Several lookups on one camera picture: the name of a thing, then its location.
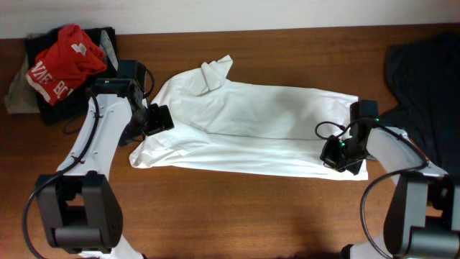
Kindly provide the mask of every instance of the red cloth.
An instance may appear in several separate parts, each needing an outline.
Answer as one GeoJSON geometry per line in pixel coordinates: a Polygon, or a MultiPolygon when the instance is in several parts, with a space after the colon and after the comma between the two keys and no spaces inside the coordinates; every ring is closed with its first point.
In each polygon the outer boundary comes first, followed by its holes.
{"type": "Polygon", "coordinates": [[[59,31],[57,42],[35,58],[27,82],[51,105],[64,99],[88,77],[106,70],[104,52],[76,24],[59,31]]]}

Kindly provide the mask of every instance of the brown wooden surface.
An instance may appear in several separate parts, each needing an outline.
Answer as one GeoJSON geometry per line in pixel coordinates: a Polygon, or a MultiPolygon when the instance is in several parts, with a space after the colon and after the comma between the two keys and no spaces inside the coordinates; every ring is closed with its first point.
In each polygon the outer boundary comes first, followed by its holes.
{"type": "MultiPolygon", "coordinates": [[[[389,45],[412,42],[457,24],[398,27],[289,29],[175,35],[118,36],[120,58],[137,59],[157,79],[230,54],[233,81],[320,88],[375,99],[380,111],[396,105],[383,77],[389,45]]],[[[0,95],[24,59],[21,40],[0,41],[0,95]]],[[[41,173],[53,173],[76,135],[64,123],[45,127],[37,114],[0,108],[0,258],[32,258],[24,244],[21,213],[41,173]]],[[[124,213],[124,235],[149,258],[274,258],[338,252],[364,242],[359,200],[369,181],[253,176],[185,168],[134,169],[119,148],[110,182],[124,213]]],[[[370,178],[384,173],[369,163],[370,178]]],[[[373,235],[382,232],[394,186],[378,186],[367,202],[373,235]]],[[[51,249],[36,204],[30,235],[49,258],[75,258],[51,249]]]]}

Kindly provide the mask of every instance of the wooden table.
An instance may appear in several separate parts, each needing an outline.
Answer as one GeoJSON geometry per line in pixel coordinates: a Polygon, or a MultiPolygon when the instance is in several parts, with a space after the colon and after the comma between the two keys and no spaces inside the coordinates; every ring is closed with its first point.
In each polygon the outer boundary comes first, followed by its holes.
{"type": "MultiPolygon", "coordinates": [[[[171,76],[230,54],[229,79],[320,88],[374,99],[381,112],[396,105],[383,76],[389,45],[420,40],[458,24],[287,29],[117,37],[119,57],[137,59],[157,88],[171,76]]],[[[21,40],[0,41],[0,95],[24,60],[21,40]]],[[[53,173],[76,135],[64,123],[46,127],[37,114],[8,115],[0,108],[0,258],[32,258],[21,213],[39,174],[53,173]]],[[[134,169],[119,148],[110,183],[124,213],[124,235],[149,258],[275,258],[336,253],[364,242],[359,200],[369,181],[254,176],[185,168],[134,169]]],[[[384,173],[369,163],[370,178],[384,173]]],[[[373,235],[382,226],[394,186],[386,181],[367,202],[373,235]]],[[[75,258],[46,242],[34,203],[30,235],[49,258],[75,258]]]]}

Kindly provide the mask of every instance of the pile of clothes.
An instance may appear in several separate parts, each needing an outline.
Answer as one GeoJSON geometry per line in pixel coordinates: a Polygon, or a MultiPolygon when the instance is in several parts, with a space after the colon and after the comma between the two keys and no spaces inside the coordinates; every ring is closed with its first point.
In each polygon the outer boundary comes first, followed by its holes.
{"type": "Polygon", "coordinates": [[[85,89],[118,68],[115,30],[82,30],[76,24],[33,35],[27,56],[5,96],[8,113],[39,112],[46,125],[85,114],[85,89]]]}

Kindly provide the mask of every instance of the black cloth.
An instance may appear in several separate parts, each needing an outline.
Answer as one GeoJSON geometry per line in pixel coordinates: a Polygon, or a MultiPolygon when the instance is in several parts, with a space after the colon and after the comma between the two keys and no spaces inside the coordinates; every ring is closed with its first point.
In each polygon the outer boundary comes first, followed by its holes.
{"type": "MultiPolygon", "coordinates": [[[[24,44],[26,47],[27,61],[29,63],[29,69],[35,65],[35,57],[43,50],[51,47],[55,42],[58,41],[58,32],[60,28],[56,28],[48,32],[46,35],[35,37],[32,39],[25,40],[24,44]]],[[[96,29],[85,29],[86,34],[91,38],[97,46],[101,43],[101,32],[105,30],[109,35],[112,46],[116,57],[116,37],[115,29],[112,27],[96,28],[96,29]]],[[[108,62],[107,69],[99,74],[89,76],[86,81],[78,87],[74,92],[67,96],[62,101],[59,101],[54,106],[48,104],[43,96],[36,93],[37,104],[42,116],[42,120],[46,125],[51,125],[56,122],[60,122],[64,119],[74,117],[75,115],[84,114],[88,110],[88,100],[86,98],[85,89],[90,87],[97,78],[113,78],[116,77],[116,69],[113,65],[108,62]]]]}
{"type": "Polygon", "coordinates": [[[460,176],[460,36],[446,32],[391,47],[385,77],[399,105],[382,119],[403,127],[433,163],[460,176]]]}

